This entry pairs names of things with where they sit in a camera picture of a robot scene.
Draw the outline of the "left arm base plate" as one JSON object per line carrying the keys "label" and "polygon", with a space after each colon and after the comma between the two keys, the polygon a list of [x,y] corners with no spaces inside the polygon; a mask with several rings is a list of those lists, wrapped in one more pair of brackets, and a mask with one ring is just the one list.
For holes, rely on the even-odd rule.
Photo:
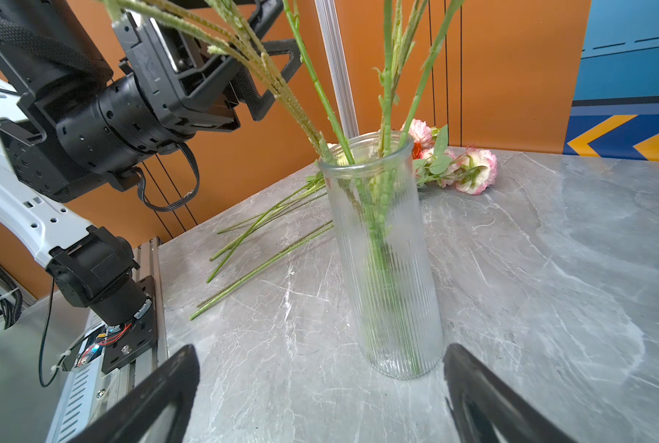
{"label": "left arm base plate", "polygon": [[148,275],[139,282],[139,285],[148,297],[150,307],[140,319],[136,319],[132,323],[131,328],[118,341],[105,347],[102,362],[104,375],[110,374],[115,369],[122,369],[157,344],[158,325],[154,277]]}

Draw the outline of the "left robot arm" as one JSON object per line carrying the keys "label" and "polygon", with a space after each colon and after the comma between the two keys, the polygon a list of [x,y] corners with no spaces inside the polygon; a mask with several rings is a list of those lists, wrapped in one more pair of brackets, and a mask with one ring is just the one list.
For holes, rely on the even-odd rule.
{"label": "left robot arm", "polygon": [[140,164],[189,153],[199,131],[235,131],[235,107],[265,117],[301,60],[294,40],[266,42],[281,14],[257,1],[240,31],[193,24],[194,1],[117,1],[123,75],[65,1],[0,1],[0,222],[19,237],[72,306],[105,323],[140,319],[130,245],[67,210],[103,185],[143,193]]}

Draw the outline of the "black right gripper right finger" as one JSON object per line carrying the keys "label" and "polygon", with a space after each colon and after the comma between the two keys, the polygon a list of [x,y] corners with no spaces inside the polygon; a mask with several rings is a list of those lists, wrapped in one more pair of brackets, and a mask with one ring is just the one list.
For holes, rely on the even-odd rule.
{"label": "black right gripper right finger", "polygon": [[575,442],[461,344],[451,343],[443,362],[461,442]]}

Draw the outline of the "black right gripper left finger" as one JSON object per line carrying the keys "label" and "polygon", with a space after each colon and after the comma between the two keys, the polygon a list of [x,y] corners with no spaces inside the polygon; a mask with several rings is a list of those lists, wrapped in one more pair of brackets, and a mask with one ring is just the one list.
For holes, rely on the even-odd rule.
{"label": "black right gripper left finger", "polygon": [[185,345],[74,442],[181,442],[200,381],[198,354]]}

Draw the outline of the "yellow orange poppy stem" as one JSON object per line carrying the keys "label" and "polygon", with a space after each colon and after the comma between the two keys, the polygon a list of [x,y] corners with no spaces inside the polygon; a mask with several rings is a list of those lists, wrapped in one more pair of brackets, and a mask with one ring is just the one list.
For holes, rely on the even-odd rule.
{"label": "yellow orange poppy stem", "polygon": [[[133,11],[147,18],[154,18],[154,20],[161,22],[163,25],[197,38],[204,44],[207,44],[209,53],[213,55],[227,55],[234,58],[243,66],[249,68],[251,74],[259,79],[262,84],[266,87],[270,86],[270,77],[264,74],[262,69],[258,69],[260,63],[259,55],[264,52],[263,44],[249,26],[246,19],[242,17],[235,3],[233,1],[208,2],[209,5],[216,9],[225,23],[233,27],[235,35],[231,40],[224,41],[220,38],[212,37],[204,33],[202,29],[185,21],[186,18],[189,18],[189,20],[209,26],[214,31],[230,36],[227,31],[223,31],[207,20],[193,15],[184,8],[176,7],[171,1],[105,1],[103,5],[113,21],[120,20],[124,11]],[[286,103],[285,100],[279,102],[296,120],[301,129],[303,129],[303,132],[307,135],[307,138],[321,160],[327,164],[336,165],[338,163],[338,157],[335,149],[341,148],[339,142],[334,146],[329,146],[329,142],[327,142],[321,131],[315,127],[305,110],[303,110],[299,100],[300,108],[296,111],[291,111],[290,103]]]}

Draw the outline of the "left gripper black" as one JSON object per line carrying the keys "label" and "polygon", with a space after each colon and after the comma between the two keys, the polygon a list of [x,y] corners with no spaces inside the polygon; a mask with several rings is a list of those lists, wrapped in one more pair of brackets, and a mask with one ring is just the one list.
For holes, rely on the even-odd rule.
{"label": "left gripper black", "polygon": [[[259,39],[273,26],[274,18],[270,16],[281,7],[276,1],[234,3]],[[229,41],[235,35],[233,27],[208,1],[179,0],[172,4],[230,35],[185,19],[212,37]],[[235,95],[255,121],[264,119],[276,101],[290,103],[291,111],[300,108],[289,86],[303,64],[294,39],[264,42],[258,69],[270,77],[270,86],[260,94],[249,68],[241,68],[231,57],[208,54],[203,42],[154,18],[124,12],[113,22],[113,30],[124,50],[120,64],[124,75],[113,83],[113,90],[130,93],[142,101],[133,108],[151,112],[150,117],[143,119],[145,124],[156,121],[158,126],[182,138],[191,138],[198,131],[233,132],[240,127],[234,110]]]}

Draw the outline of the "pink ranunculus flower stem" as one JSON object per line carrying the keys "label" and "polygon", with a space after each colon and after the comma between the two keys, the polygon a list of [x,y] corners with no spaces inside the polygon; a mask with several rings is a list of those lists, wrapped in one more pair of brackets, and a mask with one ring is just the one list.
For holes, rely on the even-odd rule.
{"label": "pink ranunculus flower stem", "polygon": [[292,34],[294,35],[294,39],[298,44],[301,59],[305,65],[306,70],[308,71],[310,79],[312,80],[316,94],[318,95],[318,98],[324,107],[324,110],[327,114],[327,119],[331,124],[335,136],[337,137],[347,163],[349,165],[355,165],[355,160],[353,158],[353,154],[351,153],[349,140],[341,128],[340,121],[338,120],[333,107],[329,103],[329,98],[327,97],[327,94],[325,93],[324,88],[319,80],[314,64],[309,56],[309,53],[307,52],[305,42],[303,41],[303,37],[300,33],[300,14],[298,11],[297,2],[294,2],[294,4],[291,5],[288,0],[283,0],[282,3]]}

